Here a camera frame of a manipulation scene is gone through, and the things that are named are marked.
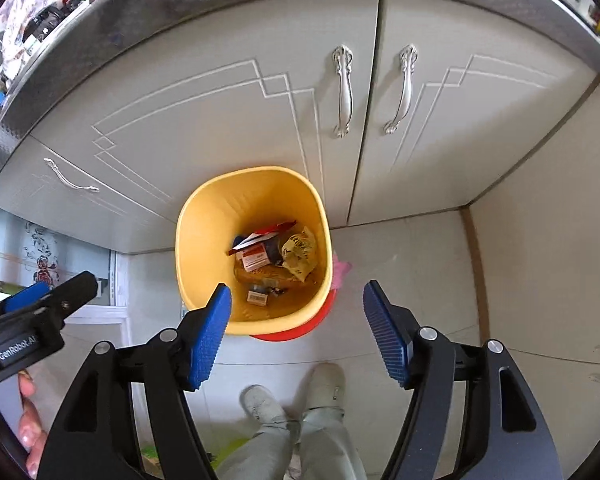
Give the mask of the person's left hand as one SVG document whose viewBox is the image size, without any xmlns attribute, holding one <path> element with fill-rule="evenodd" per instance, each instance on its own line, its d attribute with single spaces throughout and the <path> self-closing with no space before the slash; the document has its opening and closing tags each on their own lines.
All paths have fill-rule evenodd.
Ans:
<svg viewBox="0 0 600 480">
<path fill-rule="evenodd" d="M 18 387 L 23 409 L 18 426 L 19 439 L 28 451 L 26 460 L 28 475 L 31 479 L 35 479 L 40 469 L 47 434 L 42 427 L 40 414 L 31 400 L 36 393 L 34 381 L 25 370 L 18 374 Z"/>
</svg>

